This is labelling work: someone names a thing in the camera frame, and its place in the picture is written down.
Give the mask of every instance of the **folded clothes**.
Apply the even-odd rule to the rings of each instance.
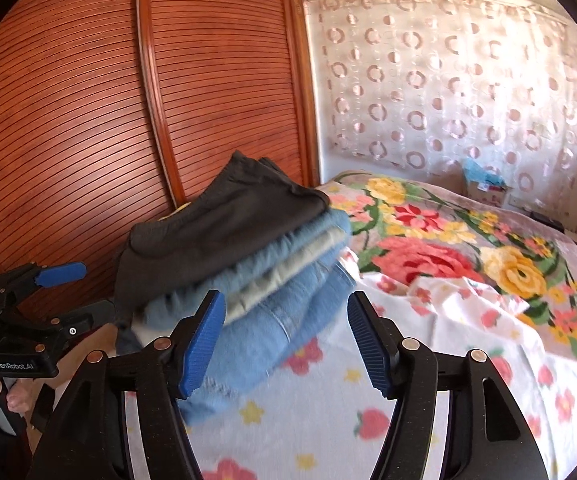
[[[188,425],[222,412],[334,318],[355,286],[334,247],[245,316],[225,326],[202,385],[178,406]]]
[[[232,266],[328,205],[325,193],[299,186],[270,160],[235,152],[190,205],[131,229],[115,284],[119,320],[130,320],[148,301]]]
[[[150,329],[170,331],[180,319],[195,313],[211,289],[219,290],[227,298],[227,323],[231,322],[283,285],[302,267],[348,237],[348,215],[328,208],[315,219],[278,237],[218,274],[150,301],[141,322]]]

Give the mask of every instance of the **louvered panel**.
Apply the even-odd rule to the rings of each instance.
[[[189,198],[234,150],[271,156],[301,182],[282,0],[152,0],[173,152]]]
[[[89,268],[24,310],[52,315],[110,295],[130,227],[169,208],[134,0],[19,0],[0,24],[0,260]]]

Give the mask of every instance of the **denim fabric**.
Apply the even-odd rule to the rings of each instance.
[[[187,424],[234,406],[333,319],[355,286],[336,261],[342,248],[328,251],[224,327],[201,387],[178,401]]]
[[[344,229],[350,235],[348,215],[338,209],[326,209],[317,218],[203,282],[179,288],[150,301],[144,310],[144,324],[156,330],[172,330],[180,319],[196,312],[210,289],[219,290],[228,298],[231,293],[242,290],[333,226]]]

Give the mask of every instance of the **bolt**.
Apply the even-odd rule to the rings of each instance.
[[[153,347],[156,350],[166,350],[167,348],[171,347],[171,340],[168,339],[167,337],[158,337],[153,342]]]
[[[473,358],[473,361],[483,363],[488,358],[488,355],[486,355],[485,351],[476,348],[471,352],[471,357]]]
[[[419,341],[412,337],[407,337],[404,341],[401,342],[401,345],[406,348],[407,350],[415,351],[419,350]]]
[[[102,359],[104,359],[104,354],[101,350],[93,350],[86,356],[89,363],[99,363]]]

